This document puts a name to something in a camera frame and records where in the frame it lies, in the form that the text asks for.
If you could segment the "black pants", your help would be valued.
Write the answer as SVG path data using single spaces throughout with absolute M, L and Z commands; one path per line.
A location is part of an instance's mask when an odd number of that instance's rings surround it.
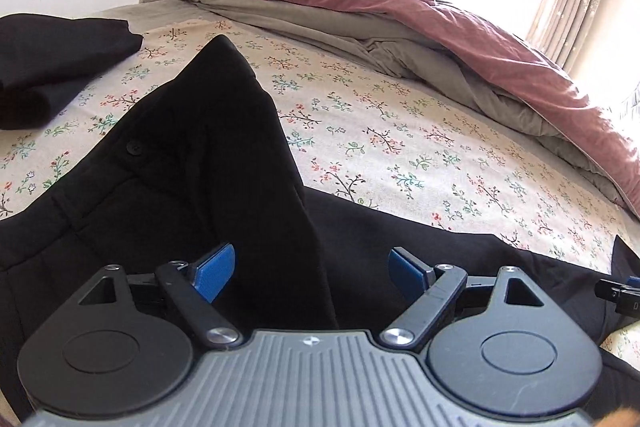
M 78 164 L 1 223 L 1 389 L 19 419 L 24 342 L 96 271 L 148 273 L 221 243 L 236 252 L 218 307 L 243 332 L 381 332 L 406 302 L 387 274 L 405 247 L 473 275 L 523 269 L 596 343 L 629 324 L 594 295 L 598 274 L 304 187 L 276 108 L 218 36 L 142 98 Z

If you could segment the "pink and grey duvet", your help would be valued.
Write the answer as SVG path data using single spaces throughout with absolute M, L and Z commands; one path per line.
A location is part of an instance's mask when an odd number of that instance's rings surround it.
M 421 78 L 447 98 L 536 136 L 613 202 L 639 208 L 634 141 L 558 65 L 479 16 L 436 0 L 183 1 L 341 51 L 386 74 Z

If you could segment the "floral bed sheet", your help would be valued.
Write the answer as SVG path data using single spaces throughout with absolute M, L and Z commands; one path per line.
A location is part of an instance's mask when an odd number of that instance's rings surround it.
M 145 95 L 211 38 L 228 37 L 272 96 L 308 186 L 453 232 L 600 272 L 639 225 L 565 162 L 443 100 L 420 82 L 220 17 L 143 31 L 141 50 L 82 90 L 41 130 L 1 135 L 1 212 L 55 184 Z

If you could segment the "folded black garment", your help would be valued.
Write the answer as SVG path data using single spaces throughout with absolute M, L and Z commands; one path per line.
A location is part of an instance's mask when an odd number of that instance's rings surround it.
M 138 53 L 126 20 L 18 13 L 1 19 L 1 128 L 37 129 L 87 84 Z

